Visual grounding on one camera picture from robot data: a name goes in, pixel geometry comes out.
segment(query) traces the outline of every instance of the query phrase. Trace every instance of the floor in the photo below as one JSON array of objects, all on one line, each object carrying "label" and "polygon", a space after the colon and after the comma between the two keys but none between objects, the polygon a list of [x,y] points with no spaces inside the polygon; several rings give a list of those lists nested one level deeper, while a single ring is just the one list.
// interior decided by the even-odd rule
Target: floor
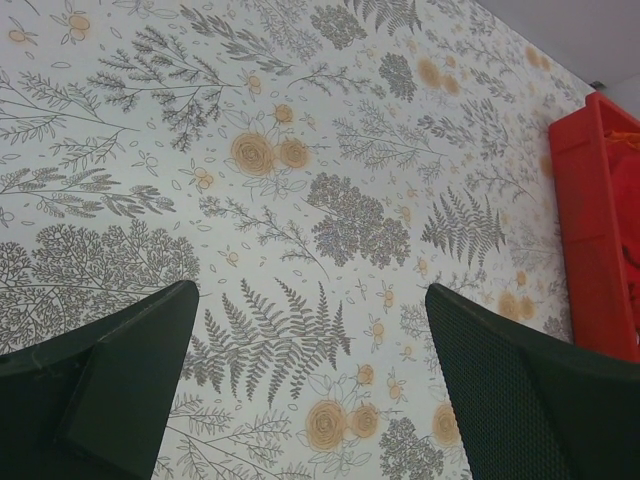
[{"label": "floor", "polygon": [[4,7],[0,353],[196,281],[158,478],[468,479],[426,287],[570,339],[590,88],[469,0],[365,5]]}]

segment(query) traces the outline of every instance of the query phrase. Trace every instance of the black object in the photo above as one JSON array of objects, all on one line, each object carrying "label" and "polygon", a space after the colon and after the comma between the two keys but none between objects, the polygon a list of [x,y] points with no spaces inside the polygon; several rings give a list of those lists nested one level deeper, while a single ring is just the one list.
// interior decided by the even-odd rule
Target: black object
[{"label": "black object", "polygon": [[474,479],[640,478],[640,365],[561,342],[442,285],[429,325]]},{"label": "black object", "polygon": [[178,282],[0,356],[0,478],[151,478],[198,299]]}]

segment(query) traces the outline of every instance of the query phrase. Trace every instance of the floral tablecloth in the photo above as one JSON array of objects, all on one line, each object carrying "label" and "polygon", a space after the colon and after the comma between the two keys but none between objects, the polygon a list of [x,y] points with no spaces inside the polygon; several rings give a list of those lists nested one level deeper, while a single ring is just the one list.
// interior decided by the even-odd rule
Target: floral tablecloth
[{"label": "floral tablecloth", "polygon": [[589,87],[469,0],[3,5],[0,353],[192,279],[159,478],[470,478],[425,289],[569,340]]}]

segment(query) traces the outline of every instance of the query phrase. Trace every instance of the item inside red bin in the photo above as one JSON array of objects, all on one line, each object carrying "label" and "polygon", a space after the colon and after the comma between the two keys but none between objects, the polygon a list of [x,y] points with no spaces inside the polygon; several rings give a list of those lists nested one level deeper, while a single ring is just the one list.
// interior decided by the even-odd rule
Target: item inside red bin
[{"label": "item inside red bin", "polygon": [[629,298],[636,329],[640,330],[640,134],[610,133],[607,156]]}]

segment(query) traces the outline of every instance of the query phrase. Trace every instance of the red plastic container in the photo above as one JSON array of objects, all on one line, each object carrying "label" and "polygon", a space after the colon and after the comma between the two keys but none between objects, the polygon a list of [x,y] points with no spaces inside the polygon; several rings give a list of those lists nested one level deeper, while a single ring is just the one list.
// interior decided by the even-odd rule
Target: red plastic container
[{"label": "red plastic container", "polygon": [[640,122],[600,93],[549,127],[571,319],[577,345],[640,362],[605,147],[611,131],[640,132]]}]

